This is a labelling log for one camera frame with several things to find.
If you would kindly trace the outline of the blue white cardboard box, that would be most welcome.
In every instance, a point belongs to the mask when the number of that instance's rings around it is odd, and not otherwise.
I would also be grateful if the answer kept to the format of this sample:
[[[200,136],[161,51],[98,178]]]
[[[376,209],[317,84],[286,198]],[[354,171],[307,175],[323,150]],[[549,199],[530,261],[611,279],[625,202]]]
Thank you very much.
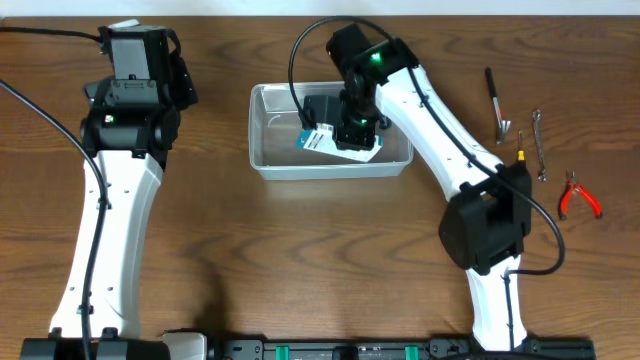
[[[375,135],[374,146],[371,150],[340,150],[333,139],[335,133],[334,127],[326,124],[322,124],[314,130],[302,130],[296,140],[296,147],[347,160],[367,163],[384,146],[383,138]]]

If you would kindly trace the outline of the clear plastic container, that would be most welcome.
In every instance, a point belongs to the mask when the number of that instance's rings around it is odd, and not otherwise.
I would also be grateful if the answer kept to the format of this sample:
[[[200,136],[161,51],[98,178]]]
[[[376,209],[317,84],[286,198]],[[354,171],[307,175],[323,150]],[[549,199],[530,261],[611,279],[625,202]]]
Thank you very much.
[[[391,177],[414,158],[412,144],[394,127],[376,130],[383,146],[367,163],[299,148],[302,125],[286,83],[253,87],[248,123],[250,164],[265,180]]]

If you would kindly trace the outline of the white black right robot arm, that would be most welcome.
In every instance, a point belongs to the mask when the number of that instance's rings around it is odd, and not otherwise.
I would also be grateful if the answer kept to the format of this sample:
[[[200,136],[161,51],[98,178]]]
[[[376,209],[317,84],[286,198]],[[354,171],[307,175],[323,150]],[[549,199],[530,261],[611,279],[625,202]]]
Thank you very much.
[[[326,49],[344,79],[347,108],[390,120],[440,185],[447,207],[438,234],[466,273],[476,342],[485,351],[520,347],[527,331],[516,273],[531,230],[532,181],[525,163],[507,166],[480,145],[402,40],[372,45],[367,39],[333,37]]]

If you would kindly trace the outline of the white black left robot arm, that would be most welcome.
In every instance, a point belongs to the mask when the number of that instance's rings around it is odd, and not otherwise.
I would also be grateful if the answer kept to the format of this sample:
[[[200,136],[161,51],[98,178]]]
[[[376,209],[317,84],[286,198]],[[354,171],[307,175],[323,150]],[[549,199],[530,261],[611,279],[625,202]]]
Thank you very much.
[[[204,359],[195,330],[140,339],[144,240],[180,113],[198,100],[180,51],[112,51],[114,73],[85,88],[90,112],[72,143],[85,158],[85,196],[68,282],[45,338],[23,359]]]

